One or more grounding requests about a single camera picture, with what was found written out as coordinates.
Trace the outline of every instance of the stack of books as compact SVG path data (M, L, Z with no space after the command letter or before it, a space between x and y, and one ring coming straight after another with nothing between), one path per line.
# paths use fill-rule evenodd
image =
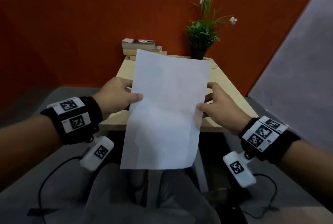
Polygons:
M156 46L155 40L125 38L122 41L122 47L123 54L129 56L130 60L135 60L138 49L167 55L166 51L162 51L162 46Z

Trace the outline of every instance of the black wrist strap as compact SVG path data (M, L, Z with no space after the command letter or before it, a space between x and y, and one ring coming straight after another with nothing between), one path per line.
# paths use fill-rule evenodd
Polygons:
M250 157L279 163L294 141L300 138L287 127L265 117L252 118L240 134L241 145Z
M52 120L63 144L90 142L93 134L99 131L98 124L103 119L94 98L85 96L54 104L41 114Z

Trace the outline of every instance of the gray wall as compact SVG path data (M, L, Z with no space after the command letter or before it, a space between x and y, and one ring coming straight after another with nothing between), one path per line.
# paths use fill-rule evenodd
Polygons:
M333 151L333 0L311 0L249 96Z

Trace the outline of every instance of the wire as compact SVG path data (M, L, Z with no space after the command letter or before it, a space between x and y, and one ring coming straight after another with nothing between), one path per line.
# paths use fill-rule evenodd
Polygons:
M268 178L270 181L272 181L273 184L274 184L274 186L275 186L274 194L273 194L271 200L269 201L268 206L267 206L267 207L264 207L264 210L263 210L263 212L261 213L261 215L259 215L259 216L253 216L252 214L243 211L244 213L248 214L248 215L251 216L252 218L255 218L255 219L261 219L261 218L265 215L265 213L266 213L268 210L271 210L271 211L278 210L278 208L272 207L272 202L273 202L273 200L275 199L275 197L276 197L276 195L277 195L277 185L276 185L276 183L274 182L274 180L272 180L269 176L267 176L267 175L265 175L265 174L254 173L253 176L263 176L263 177L266 177L266 178Z
M42 189L43 189L43 186L45 185L46 181L52 176L53 173L55 173L61 166L63 166L65 163L73 160L73 159L82 159L81 156L75 156L75 157L72 157L64 162L62 162L60 165L58 165L47 177L46 179L43 181L43 183L41 184L40 188L39 188L39 191L38 191L38 206L39 206L39 210L40 210L40 213L42 214L43 216L43 223L46 224L46 220L45 220L45 216L44 216L44 213L43 213L43 208L42 208L42 197L41 197L41 194L42 194Z

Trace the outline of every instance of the light wood tabletop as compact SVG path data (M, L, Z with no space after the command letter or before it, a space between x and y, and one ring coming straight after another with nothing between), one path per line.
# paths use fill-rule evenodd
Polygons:
M168 55L169 57L179 57L179 58L189 58L185 56ZM210 79L209 82L218 83L223 90L231 96L235 103L246 112L249 116L257 117L258 115L236 89L236 87L231 83L227 76L222 72L222 70L217 66L217 64L211 58L204 58L204 60L209 60L211 62ZM126 56L124 59L117 77L125 79L133 79L135 68L135 61L129 60ZM128 120L128 111L120 111L118 113L112 114L108 119L102 121L100 124L101 130L125 130ZM216 124L210 117L204 118L201 124L201 132L227 132L226 129Z

